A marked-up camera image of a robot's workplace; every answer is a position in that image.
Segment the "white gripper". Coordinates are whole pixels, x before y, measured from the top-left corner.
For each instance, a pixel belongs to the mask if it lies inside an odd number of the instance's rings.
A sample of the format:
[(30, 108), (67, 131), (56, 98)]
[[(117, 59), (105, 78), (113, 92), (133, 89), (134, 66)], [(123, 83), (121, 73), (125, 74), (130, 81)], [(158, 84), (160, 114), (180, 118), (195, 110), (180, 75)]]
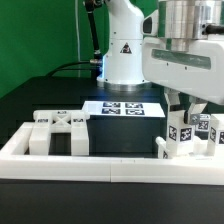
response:
[(185, 124), (199, 123), (207, 101), (224, 105), (224, 38), (212, 35), (192, 41), (188, 52), (173, 52), (165, 49), (163, 41), (146, 37), (142, 71), (146, 80), (165, 87), (169, 112), (182, 109), (179, 91), (190, 95)]

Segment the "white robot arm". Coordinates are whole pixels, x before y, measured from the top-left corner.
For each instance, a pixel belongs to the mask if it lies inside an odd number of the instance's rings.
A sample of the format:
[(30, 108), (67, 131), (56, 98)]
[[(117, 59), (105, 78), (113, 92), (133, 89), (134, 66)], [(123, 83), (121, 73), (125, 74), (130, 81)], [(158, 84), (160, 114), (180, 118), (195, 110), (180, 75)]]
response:
[(193, 98), (189, 115), (197, 105), (224, 105), (224, 0), (157, 0), (148, 16), (130, 0), (105, 4), (105, 86), (159, 84)]

